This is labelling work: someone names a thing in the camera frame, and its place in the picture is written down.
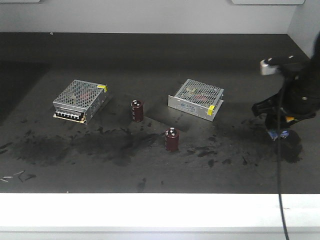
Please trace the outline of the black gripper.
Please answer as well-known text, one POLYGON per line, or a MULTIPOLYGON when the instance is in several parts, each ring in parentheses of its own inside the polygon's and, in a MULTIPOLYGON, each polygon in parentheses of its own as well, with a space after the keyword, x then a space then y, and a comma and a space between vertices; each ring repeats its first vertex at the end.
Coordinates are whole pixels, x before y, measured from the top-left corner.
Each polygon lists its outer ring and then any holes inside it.
POLYGON ((310 60, 285 87, 280 105, 277 93, 255 103, 251 110, 255 117, 266 114, 265 127, 268 130, 284 129, 285 123, 299 122, 314 118, 320 109, 320 61, 310 60))

